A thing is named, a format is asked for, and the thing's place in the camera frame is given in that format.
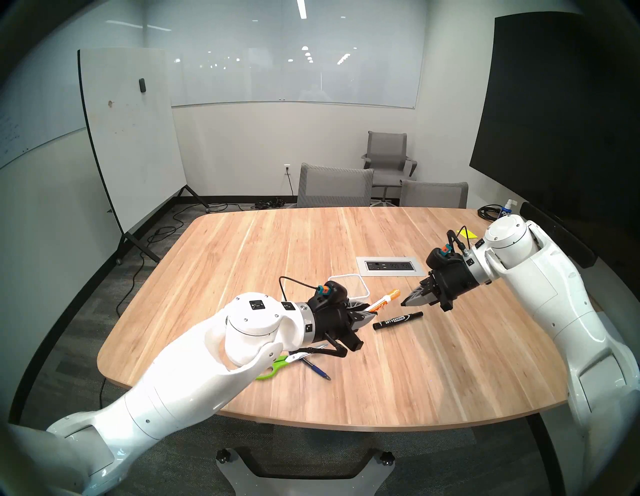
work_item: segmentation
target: office chair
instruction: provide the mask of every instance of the office chair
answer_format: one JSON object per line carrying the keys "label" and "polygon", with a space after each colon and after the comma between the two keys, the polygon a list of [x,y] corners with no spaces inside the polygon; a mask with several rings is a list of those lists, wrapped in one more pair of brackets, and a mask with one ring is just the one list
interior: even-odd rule
{"label": "office chair", "polygon": [[402,181],[400,206],[466,209],[468,192],[466,182]]}
{"label": "office chair", "polygon": [[373,171],[300,166],[297,208],[368,207],[371,203]]}
{"label": "office chair", "polygon": [[[369,142],[364,159],[364,168],[372,168],[373,187],[384,188],[382,201],[374,202],[375,205],[393,204],[387,200],[388,188],[400,188],[402,179],[413,180],[412,175],[418,162],[406,156],[406,133],[392,134],[389,132],[369,131]],[[411,162],[411,171],[407,174],[407,162]]]}

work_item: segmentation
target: wooden table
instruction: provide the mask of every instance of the wooden table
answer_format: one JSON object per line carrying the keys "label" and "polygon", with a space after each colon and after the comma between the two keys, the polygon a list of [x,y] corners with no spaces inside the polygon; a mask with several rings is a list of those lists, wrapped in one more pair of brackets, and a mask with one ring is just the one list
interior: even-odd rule
{"label": "wooden table", "polygon": [[[415,256],[424,262],[447,229],[481,236],[474,210],[344,207],[235,212],[196,219],[127,307],[98,355],[98,368],[131,387],[168,343],[235,295],[280,299],[278,276],[312,285],[357,273],[356,256]],[[398,288],[380,320],[407,313],[399,302],[418,277],[367,277],[372,301]],[[287,296],[312,291],[287,282]],[[360,351],[316,355],[326,381],[303,364],[256,381],[220,413],[291,426],[411,431],[475,426],[566,401],[566,372],[552,341],[499,280],[464,294],[454,309],[412,307],[424,317],[358,331]]]}

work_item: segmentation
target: spray bottle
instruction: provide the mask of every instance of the spray bottle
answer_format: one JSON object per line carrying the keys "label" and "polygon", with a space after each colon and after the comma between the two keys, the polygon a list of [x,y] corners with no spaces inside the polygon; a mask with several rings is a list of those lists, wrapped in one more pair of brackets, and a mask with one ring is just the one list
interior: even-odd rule
{"label": "spray bottle", "polygon": [[509,215],[511,213],[511,207],[515,205],[518,205],[518,202],[516,200],[512,200],[509,198],[509,200],[507,200],[507,204],[500,209],[500,214],[498,215],[498,219],[500,217],[504,217],[505,215]]}

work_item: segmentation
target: floor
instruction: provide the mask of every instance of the floor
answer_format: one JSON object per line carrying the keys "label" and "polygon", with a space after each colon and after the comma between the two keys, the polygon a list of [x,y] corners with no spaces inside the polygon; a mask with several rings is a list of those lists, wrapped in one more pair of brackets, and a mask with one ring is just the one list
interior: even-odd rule
{"label": "floor", "polygon": [[[241,207],[249,209],[250,205]],[[180,226],[174,215],[184,222],[176,233],[151,245],[157,254],[164,255],[184,229],[205,214],[202,206],[194,206],[176,215],[183,208],[185,205],[174,206],[148,233],[162,226]],[[237,210],[230,206],[226,211]],[[23,425],[46,429],[69,413],[99,408],[102,376],[96,357],[118,319],[115,307],[140,266],[139,252],[131,250],[69,324],[31,390]],[[154,266],[145,258],[121,312]],[[124,392],[107,382],[102,393],[104,406]],[[215,464],[216,451],[222,447],[236,448],[250,458],[258,475],[281,476],[355,475],[368,459],[369,449],[392,451],[396,467],[378,496],[550,494],[542,459],[525,419],[443,431],[350,433],[257,424],[221,415],[159,442],[109,494],[232,496],[231,485]]]}

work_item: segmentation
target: television screen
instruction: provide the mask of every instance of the television screen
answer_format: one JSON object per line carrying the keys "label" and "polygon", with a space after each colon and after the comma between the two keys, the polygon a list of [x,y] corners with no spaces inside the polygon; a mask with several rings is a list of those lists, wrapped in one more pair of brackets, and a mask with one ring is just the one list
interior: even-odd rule
{"label": "television screen", "polygon": [[471,167],[559,218],[640,299],[640,91],[583,16],[495,19]]}

